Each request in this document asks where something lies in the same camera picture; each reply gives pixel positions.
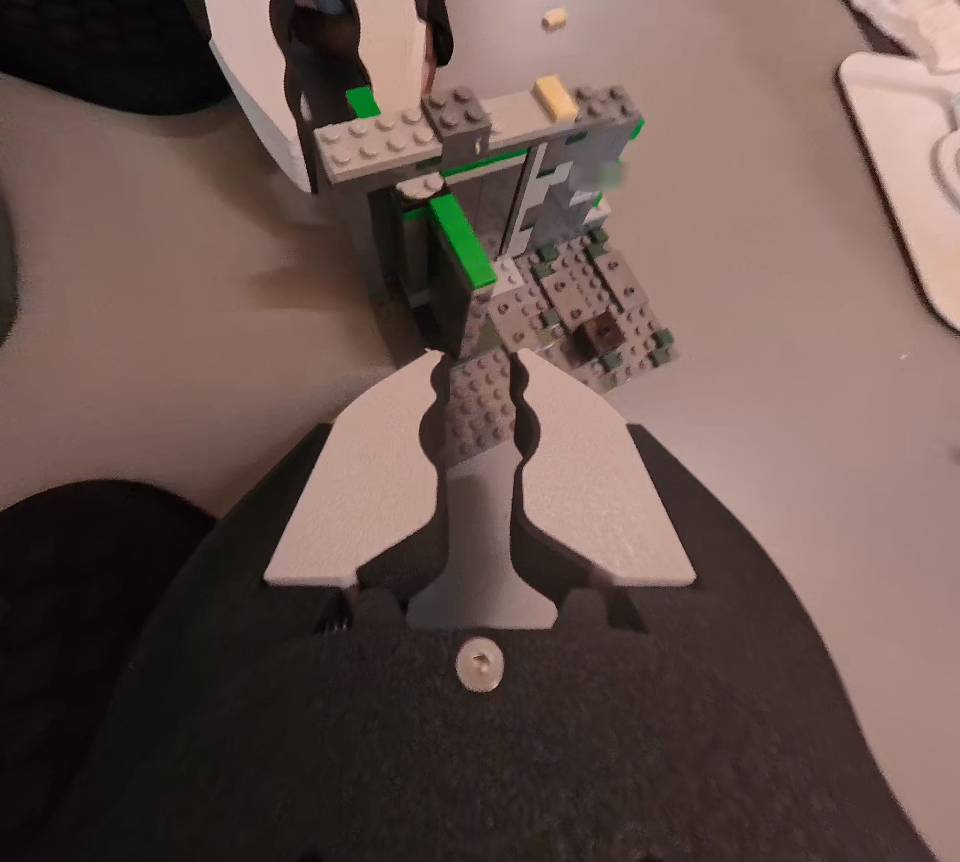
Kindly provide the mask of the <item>white paper packet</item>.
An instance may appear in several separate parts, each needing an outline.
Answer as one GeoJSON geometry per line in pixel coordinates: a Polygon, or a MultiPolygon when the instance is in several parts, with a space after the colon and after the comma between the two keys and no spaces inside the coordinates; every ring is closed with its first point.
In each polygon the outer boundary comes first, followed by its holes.
{"type": "Polygon", "coordinates": [[[845,0],[934,75],[959,72],[959,0],[845,0]]]}

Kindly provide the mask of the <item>grey green brick model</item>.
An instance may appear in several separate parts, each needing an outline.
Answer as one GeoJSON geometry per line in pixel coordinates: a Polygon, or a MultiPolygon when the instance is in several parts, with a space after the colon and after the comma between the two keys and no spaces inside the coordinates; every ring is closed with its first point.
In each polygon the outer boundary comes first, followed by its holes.
{"type": "Polygon", "coordinates": [[[315,129],[320,179],[369,210],[367,247],[428,348],[451,360],[446,465],[513,437],[511,355],[605,394],[668,364],[672,332],[607,232],[607,192],[642,113],[621,85],[482,100],[457,86],[315,129]]]}

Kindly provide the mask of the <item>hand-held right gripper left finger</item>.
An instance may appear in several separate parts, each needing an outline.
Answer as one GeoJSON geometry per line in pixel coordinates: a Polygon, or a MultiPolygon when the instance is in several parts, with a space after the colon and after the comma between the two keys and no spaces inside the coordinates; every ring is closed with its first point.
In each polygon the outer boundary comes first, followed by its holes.
{"type": "Polygon", "coordinates": [[[379,556],[427,527],[439,474],[422,440],[439,406],[427,350],[348,405],[332,424],[263,579],[272,586],[347,589],[379,556]]]}

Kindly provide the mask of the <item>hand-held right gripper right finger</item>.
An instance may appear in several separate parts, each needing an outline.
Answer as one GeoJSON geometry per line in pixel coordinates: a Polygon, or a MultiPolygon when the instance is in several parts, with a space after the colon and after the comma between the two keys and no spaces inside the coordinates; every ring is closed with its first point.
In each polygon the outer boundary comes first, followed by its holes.
{"type": "Polygon", "coordinates": [[[574,570],[618,587],[686,587],[697,576],[624,417],[529,349],[511,358],[513,563],[522,532],[574,570]]]}

